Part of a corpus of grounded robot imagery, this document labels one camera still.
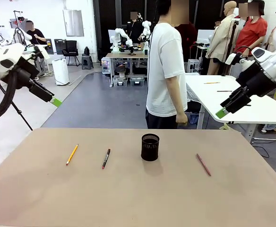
black pants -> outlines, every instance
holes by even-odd
[[[176,115],[171,117],[157,117],[146,110],[146,121],[148,129],[177,129]]]

black mesh pen holder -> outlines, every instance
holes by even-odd
[[[155,161],[158,159],[159,137],[155,134],[142,136],[141,157],[145,161]]]

wall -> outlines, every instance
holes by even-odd
[[[264,0],[265,2],[265,16],[263,17],[267,23],[267,33],[265,42],[270,36],[272,30],[276,27],[276,0]]]
[[[64,7],[82,10],[84,37],[66,36]],[[84,48],[88,46],[93,62],[97,61],[93,0],[0,0],[0,25],[10,28],[9,20],[14,18],[14,10],[23,11],[23,17],[32,20],[35,28],[41,30],[46,38],[52,39],[54,52],[54,39],[77,40],[78,52],[83,53]],[[51,55],[51,59],[57,58],[64,57]]]

man's hand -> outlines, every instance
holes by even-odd
[[[243,52],[242,57],[248,57],[249,53],[250,53],[250,50],[249,50],[249,49],[246,49],[246,50]]]
[[[183,125],[186,126],[187,122],[188,122],[186,114],[184,112],[178,113],[177,116],[176,116],[176,122],[178,124],[183,124]]]

white t-shirt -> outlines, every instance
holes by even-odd
[[[187,110],[187,92],[181,35],[168,23],[154,28],[148,55],[147,110],[151,115],[170,117],[177,114],[165,79],[177,76],[182,105]]]

